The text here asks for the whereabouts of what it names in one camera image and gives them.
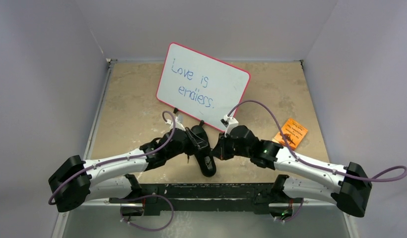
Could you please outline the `black shoe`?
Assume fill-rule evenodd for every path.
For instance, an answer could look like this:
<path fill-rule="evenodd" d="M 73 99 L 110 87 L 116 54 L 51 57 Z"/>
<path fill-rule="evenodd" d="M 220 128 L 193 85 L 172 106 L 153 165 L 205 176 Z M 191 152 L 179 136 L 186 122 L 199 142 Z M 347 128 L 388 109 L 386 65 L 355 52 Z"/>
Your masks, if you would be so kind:
<path fill-rule="evenodd" d="M 209 142 L 208 135 L 202 126 L 194 125 L 191 130 Z M 201 173 L 206 177 L 212 177 L 216 173 L 216 165 L 213 156 L 210 155 L 210 152 L 211 147 L 209 145 L 209 149 L 202 152 L 197 152 L 195 155 L 193 155 L 198 162 Z"/>

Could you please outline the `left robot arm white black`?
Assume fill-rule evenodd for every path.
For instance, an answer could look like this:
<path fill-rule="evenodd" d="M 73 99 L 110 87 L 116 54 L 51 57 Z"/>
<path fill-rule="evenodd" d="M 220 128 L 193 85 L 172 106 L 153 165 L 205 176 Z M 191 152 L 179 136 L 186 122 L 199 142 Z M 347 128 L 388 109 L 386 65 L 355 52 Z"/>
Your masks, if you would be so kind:
<path fill-rule="evenodd" d="M 99 198 L 99 192 L 106 190 L 111 198 L 137 202 L 141 189 L 129 174 L 162 167 L 180 154 L 194 156 L 204 176 L 215 175 L 216 165 L 210 155 L 205 131 L 198 126 L 185 130 L 171 129 L 163 137 L 157 137 L 122 155 L 100 160 L 82 160 L 79 155 L 69 157 L 48 179 L 52 191 L 48 204 L 55 205 L 62 213 L 77 208 L 85 201 Z M 123 182 L 116 180 L 117 177 L 127 179 L 127 185 L 119 193 L 111 190 L 124 186 Z M 107 189 L 100 189 L 98 185 L 105 181 L 110 185 Z"/>

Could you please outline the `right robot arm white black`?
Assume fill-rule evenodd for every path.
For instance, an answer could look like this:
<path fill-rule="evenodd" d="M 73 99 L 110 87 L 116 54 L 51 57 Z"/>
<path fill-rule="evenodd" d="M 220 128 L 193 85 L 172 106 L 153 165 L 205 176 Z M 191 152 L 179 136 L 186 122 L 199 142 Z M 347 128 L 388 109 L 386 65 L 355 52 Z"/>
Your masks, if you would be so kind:
<path fill-rule="evenodd" d="M 280 170 L 302 176 L 304 181 L 286 178 L 273 186 L 272 196 L 283 202 L 287 198 L 310 198 L 335 204 L 341 211 L 362 218 L 365 215 L 372 184 L 357 163 L 347 166 L 326 163 L 289 151 L 271 140 L 258 139 L 246 126 L 229 134 L 221 133 L 212 156 L 229 160 L 246 157 L 260 168 Z"/>

